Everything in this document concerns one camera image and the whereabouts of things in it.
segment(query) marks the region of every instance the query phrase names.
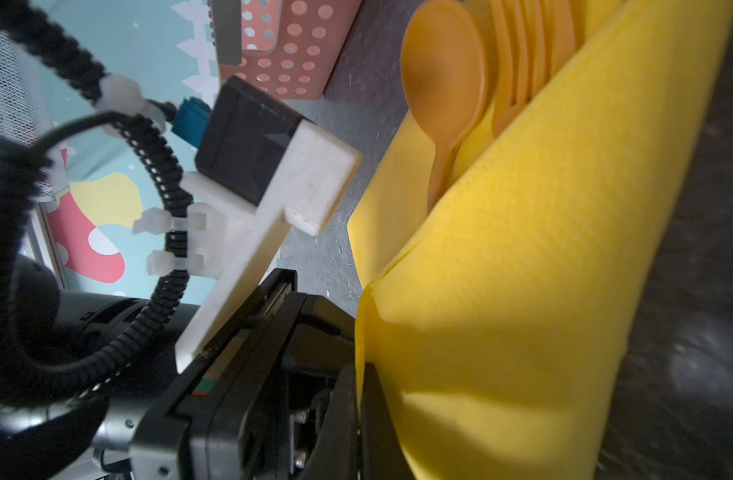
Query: spoon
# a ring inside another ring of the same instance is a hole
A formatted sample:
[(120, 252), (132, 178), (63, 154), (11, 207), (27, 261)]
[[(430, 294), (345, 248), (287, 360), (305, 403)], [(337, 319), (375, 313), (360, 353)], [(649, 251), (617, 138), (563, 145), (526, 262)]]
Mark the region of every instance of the spoon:
[(459, 145), (481, 118), (488, 81), (484, 39), (463, 4), (420, 5), (401, 45), (401, 82), (412, 116), (436, 145), (428, 213), (444, 194)]

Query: yellow shape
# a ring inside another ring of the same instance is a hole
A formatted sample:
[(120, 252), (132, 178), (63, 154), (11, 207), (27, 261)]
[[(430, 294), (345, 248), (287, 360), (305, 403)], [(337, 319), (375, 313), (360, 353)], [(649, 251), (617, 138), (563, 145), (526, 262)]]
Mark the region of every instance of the yellow shape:
[(142, 215), (142, 201), (137, 185), (124, 174), (110, 174), (93, 182), (71, 184), (78, 208), (95, 226), (131, 227)]
[(732, 25), (733, 0), (625, 3), (414, 235), (433, 156), (405, 120), (349, 232), (359, 373), (418, 478), (592, 477)]

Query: dark countertop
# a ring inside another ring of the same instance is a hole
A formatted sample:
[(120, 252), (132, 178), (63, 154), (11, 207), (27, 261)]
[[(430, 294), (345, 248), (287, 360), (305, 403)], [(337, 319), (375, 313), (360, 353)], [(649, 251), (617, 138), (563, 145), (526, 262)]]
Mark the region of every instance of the dark countertop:
[[(323, 98), (293, 106), (365, 154), (317, 240), (293, 230), (279, 266), (355, 314), (347, 221), (407, 112), (404, 28), (421, 0), (364, 0)], [(733, 478), (733, 38), (622, 363), (598, 478)]]

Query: pink basket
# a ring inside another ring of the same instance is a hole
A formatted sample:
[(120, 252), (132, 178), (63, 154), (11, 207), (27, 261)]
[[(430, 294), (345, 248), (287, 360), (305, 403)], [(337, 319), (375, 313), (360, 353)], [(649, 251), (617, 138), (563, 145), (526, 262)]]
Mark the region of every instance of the pink basket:
[(241, 0), (241, 64), (220, 64), (281, 100), (316, 100), (340, 55), (361, 0)]

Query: spoon handle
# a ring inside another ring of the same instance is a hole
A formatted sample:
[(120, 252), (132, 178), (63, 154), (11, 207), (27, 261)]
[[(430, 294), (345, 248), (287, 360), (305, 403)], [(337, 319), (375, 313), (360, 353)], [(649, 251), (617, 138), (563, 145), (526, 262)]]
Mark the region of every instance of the spoon handle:
[(452, 168), (454, 167), (454, 159), (458, 148), (459, 146), (455, 148), (436, 146), (436, 159), (430, 169), (430, 180), (428, 182), (428, 214), (447, 191), (447, 184), (449, 178), (452, 177)]

